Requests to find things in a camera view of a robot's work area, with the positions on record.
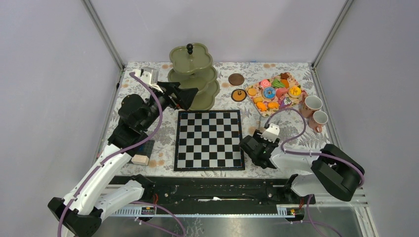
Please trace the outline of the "blue frosted donut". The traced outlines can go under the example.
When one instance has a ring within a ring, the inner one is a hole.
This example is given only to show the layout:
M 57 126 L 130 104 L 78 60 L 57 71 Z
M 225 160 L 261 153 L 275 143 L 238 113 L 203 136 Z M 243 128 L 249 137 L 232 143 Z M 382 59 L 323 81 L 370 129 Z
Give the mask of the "blue frosted donut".
M 265 87 L 262 90 L 262 96 L 267 100 L 273 100 L 276 97 L 276 89 L 271 86 Z

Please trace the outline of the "brown star cookie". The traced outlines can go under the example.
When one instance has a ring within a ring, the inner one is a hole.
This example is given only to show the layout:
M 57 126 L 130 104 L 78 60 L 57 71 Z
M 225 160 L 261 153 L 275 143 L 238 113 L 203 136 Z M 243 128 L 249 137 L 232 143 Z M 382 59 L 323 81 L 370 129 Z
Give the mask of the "brown star cookie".
M 287 80 L 290 76 L 291 74 L 288 72 L 280 74 L 281 79 L 285 79 L 285 80 Z

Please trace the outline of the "round orange biscuit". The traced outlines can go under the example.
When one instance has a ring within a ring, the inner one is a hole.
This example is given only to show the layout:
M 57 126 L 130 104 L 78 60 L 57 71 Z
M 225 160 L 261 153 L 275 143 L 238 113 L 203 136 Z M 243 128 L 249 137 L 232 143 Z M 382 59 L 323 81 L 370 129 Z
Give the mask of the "round orange biscuit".
M 255 96 L 255 95 L 258 94 L 258 91 L 255 88 L 249 88 L 247 90 L 247 93 L 248 93 L 249 96 Z

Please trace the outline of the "black white chessboard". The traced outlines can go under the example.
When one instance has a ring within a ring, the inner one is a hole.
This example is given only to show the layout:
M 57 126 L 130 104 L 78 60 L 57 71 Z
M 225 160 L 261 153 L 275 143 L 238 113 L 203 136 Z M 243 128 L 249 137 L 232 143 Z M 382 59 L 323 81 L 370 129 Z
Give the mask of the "black white chessboard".
M 180 111 L 174 171 L 244 170 L 239 110 Z

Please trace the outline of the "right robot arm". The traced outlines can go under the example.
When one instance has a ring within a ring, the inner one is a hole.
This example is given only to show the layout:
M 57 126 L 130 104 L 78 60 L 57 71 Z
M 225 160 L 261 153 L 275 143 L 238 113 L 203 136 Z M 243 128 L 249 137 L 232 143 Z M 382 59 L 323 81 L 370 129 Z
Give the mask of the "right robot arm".
M 285 149 L 280 144 L 279 128 L 256 130 L 239 143 L 240 148 L 261 168 L 292 168 L 306 171 L 289 178 L 283 190 L 284 199 L 298 202 L 307 195 L 329 193 L 341 201 L 351 201 L 362 186 L 363 168 L 334 144 L 326 144 L 319 151 Z

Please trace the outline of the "orange round pastry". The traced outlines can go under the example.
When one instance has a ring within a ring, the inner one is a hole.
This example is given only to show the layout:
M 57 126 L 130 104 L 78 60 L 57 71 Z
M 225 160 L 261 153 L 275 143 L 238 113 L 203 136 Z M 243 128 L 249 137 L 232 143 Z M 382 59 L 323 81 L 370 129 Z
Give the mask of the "orange round pastry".
M 285 88 L 289 88 L 289 82 L 287 79 L 281 79 L 280 82 L 284 85 Z

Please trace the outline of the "pink cake slice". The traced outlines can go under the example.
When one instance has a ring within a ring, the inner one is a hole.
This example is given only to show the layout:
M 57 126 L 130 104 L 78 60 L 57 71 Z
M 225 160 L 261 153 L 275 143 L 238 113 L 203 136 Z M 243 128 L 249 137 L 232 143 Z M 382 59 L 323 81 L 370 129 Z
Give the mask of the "pink cake slice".
M 287 88 L 277 88 L 275 95 L 278 99 L 280 99 L 282 96 L 286 95 L 288 91 L 289 90 Z

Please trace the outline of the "pink swirl roll cake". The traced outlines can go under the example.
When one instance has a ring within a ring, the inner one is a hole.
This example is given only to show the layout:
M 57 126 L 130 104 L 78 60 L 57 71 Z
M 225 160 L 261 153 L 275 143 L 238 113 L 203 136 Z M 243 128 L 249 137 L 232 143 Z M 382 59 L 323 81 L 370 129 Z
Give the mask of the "pink swirl roll cake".
M 264 89 L 264 88 L 270 87 L 271 82 L 268 79 L 264 79 L 264 80 L 259 82 L 259 85 L 262 89 Z

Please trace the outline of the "green three-tier dessert stand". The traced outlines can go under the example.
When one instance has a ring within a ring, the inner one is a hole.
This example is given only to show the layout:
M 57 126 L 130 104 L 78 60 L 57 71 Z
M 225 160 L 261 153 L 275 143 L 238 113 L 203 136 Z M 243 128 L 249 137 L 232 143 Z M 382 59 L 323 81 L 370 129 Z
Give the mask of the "green three-tier dessert stand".
M 190 109 L 211 110 L 220 86 L 208 48 L 198 42 L 178 46 L 171 50 L 169 59 L 172 69 L 168 73 L 168 81 L 180 83 L 182 89 L 198 89 Z

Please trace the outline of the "green cake slice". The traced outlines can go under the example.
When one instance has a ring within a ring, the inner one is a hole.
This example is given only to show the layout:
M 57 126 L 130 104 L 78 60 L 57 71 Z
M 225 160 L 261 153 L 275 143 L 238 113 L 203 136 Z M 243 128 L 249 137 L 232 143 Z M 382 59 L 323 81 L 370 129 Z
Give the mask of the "green cake slice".
M 273 88 L 285 88 L 285 85 L 280 80 L 278 80 L 278 79 L 274 79 L 271 82 L 271 86 Z

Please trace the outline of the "yellow frosted donut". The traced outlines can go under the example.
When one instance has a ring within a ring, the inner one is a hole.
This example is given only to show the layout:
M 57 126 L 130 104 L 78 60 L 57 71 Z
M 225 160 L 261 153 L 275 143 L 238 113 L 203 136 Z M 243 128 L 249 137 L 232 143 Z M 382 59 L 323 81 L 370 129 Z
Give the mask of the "yellow frosted donut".
M 299 86 L 292 86 L 289 88 L 288 94 L 292 98 L 299 98 L 302 95 L 302 90 Z

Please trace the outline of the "purple cake slice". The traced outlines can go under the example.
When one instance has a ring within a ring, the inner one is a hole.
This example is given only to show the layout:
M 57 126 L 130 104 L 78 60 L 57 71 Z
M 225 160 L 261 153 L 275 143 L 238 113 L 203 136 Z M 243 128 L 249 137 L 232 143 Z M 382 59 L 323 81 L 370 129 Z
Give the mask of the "purple cake slice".
M 284 108 L 287 108 L 287 107 L 291 106 L 291 104 L 292 104 L 292 103 L 293 103 L 293 102 L 292 102 L 292 100 L 291 100 L 289 97 L 285 97 L 285 98 L 281 101 L 280 106 L 279 106 L 279 109 L 284 109 Z

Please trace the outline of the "orange fish cookie right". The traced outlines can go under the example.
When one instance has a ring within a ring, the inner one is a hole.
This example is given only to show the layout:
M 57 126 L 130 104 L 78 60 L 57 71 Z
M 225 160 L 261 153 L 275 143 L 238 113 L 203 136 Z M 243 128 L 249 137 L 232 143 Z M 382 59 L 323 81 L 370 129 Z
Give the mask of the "orange fish cookie right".
M 269 102 L 267 107 L 271 110 L 273 109 L 278 109 L 279 108 L 279 104 L 277 102 Z

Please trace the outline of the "large pink mug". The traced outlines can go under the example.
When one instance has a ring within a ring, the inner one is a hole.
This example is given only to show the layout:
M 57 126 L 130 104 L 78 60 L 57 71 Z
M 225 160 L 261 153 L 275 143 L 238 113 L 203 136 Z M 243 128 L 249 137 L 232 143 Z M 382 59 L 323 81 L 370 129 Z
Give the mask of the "large pink mug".
M 314 95 L 306 96 L 302 102 L 300 112 L 304 118 L 309 118 L 323 106 L 323 101 Z

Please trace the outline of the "grey lego baseplate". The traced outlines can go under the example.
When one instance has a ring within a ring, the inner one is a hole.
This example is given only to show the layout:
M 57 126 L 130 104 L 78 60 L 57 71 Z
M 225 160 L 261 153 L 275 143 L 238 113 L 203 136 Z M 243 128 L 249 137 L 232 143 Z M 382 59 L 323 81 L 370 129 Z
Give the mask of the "grey lego baseplate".
M 148 140 L 144 144 L 138 146 L 136 150 L 136 155 L 146 156 L 147 158 L 151 157 L 153 152 L 155 140 Z

